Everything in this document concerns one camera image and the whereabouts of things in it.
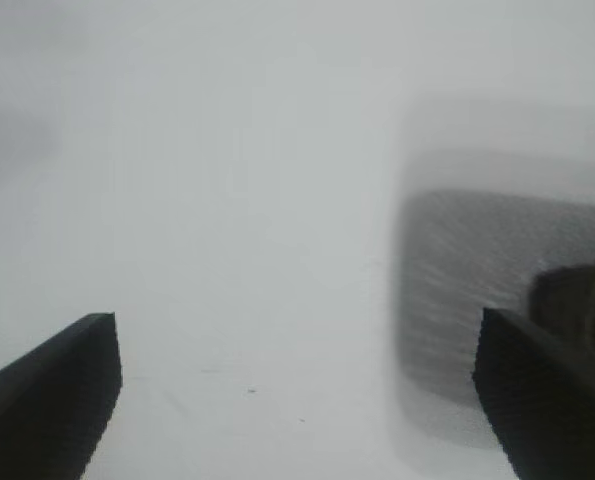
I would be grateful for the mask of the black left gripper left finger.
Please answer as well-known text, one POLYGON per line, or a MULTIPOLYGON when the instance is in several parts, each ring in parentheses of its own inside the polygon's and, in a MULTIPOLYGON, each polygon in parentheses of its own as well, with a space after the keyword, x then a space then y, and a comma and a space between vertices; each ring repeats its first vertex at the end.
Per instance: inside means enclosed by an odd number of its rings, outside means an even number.
POLYGON ((0 369, 0 479, 79 479, 122 388, 116 319, 84 316, 0 369))

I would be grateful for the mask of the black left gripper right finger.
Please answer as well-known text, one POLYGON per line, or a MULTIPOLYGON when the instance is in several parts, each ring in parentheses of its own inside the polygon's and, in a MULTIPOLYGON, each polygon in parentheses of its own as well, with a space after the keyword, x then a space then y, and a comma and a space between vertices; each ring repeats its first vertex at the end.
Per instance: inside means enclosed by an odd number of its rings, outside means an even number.
POLYGON ((520 479, 595 479, 595 363, 537 325, 486 308, 472 379, 520 479))

